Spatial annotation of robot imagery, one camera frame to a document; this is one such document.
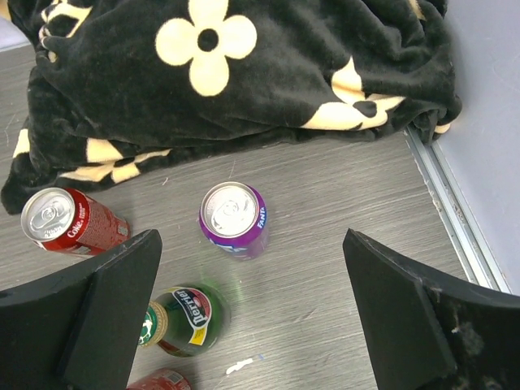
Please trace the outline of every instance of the red can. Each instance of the red can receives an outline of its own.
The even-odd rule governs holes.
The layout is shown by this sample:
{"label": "red can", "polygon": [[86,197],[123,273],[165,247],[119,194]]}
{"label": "red can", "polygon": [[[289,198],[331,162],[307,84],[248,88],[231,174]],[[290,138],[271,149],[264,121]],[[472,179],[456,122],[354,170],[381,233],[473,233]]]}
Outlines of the red can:
{"label": "red can", "polygon": [[130,238],[127,221],[72,188],[47,188],[22,211],[22,229],[45,250],[95,256]]}
{"label": "red can", "polygon": [[169,368],[154,373],[129,384],[127,390],[191,390],[188,380]]}

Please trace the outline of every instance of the purple soda can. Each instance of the purple soda can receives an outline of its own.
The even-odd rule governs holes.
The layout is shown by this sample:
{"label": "purple soda can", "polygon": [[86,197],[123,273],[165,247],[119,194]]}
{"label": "purple soda can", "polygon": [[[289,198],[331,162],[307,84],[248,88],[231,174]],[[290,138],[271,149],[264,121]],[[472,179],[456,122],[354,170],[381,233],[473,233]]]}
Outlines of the purple soda can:
{"label": "purple soda can", "polygon": [[267,247],[267,208],[253,187],[236,182],[214,186],[199,214],[204,236],[240,260],[257,258]]}

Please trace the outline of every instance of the gray floor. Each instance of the gray floor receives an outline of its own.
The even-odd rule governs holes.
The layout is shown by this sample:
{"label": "gray floor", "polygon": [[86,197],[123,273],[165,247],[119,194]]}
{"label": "gray floor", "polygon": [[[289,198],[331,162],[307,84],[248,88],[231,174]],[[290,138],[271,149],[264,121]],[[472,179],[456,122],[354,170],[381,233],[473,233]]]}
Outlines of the gray floor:
{"label": "gray floor", "polygon": [[[2,183],[27,112],[31,64],[28,48],[0,53]],[[234,262],[199,233],[199,203],[225,180],[253,185],[268,202],[271,243],[255,261]],[[227,337],[206,355],[183,360],[143,349],[131,379],[171,366],[197,390],[375,389],[341,251],[347,228],[464,277],[401,134],[372,144],[316,141],[212,158],[94,197],[126,217],[135,232],[160,231],[164,249],[154,296],[172,285],[211,279],[233,308]],[[0,289],[78,261],[38,249],[25,239],[18,218],[3,209],[0,232]],[[226,376],[228,367],[248,358],[252,364]]]}

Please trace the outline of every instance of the black plastic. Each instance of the black plastic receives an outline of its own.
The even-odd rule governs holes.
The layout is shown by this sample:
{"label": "black plastic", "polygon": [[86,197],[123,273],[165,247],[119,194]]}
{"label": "black plastic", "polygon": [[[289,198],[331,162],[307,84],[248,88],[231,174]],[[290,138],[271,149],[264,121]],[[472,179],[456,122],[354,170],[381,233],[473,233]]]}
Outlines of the black plastic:
{"label": "black plastic", "polygon": [[353,230],[343,250],[379,390],[520,389],[520,297]]}
{"label": "black plastic", "polygon": [[125,389],[162,246],[146,231],[0,292],[0,385]]}

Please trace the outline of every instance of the fanta logo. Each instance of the fanta logo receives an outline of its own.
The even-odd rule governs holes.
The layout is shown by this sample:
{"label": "fanta logo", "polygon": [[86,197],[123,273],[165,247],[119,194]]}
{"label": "fanta logo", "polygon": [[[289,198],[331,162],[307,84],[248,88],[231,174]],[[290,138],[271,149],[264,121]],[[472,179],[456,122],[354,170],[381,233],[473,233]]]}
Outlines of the fanta logo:
{"label": "fanta logo", "polygon": [[72,227],[72,229],[67,232],[67,236],[69,236],[71,238],[76,237],[78,235],[78,233],[80,232],[80,229],[82,226],[83,226],[83,221],[78,221],[78,222],[74,223],[74,226]]}
{"label": "fanta logo", "polygon": [[266,224],[266,219],[267,219],[266,208],[262,207],[260,209],[260,220],[258,221],[257,226],[259,228],[263,229],[264,225]]}

